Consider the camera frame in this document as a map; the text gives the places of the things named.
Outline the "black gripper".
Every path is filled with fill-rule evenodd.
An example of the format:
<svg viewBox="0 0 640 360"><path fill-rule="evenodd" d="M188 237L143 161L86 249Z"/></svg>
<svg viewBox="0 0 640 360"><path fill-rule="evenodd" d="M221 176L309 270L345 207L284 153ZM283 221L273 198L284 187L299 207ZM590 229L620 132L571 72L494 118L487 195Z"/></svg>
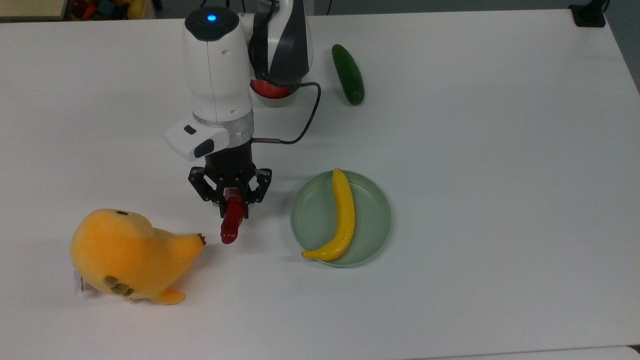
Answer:
<svg viewBox="0 0 640 360"><path fill-rule="evenodd" d="M225 190L238 190L244 202L243 217L249 219L251 204L263 201L272 174L269 168L256 167L251 145L240 145L205 155L205 166L192 167L188 180L203 201L218 205L222 219L228 208Z"/></svg>

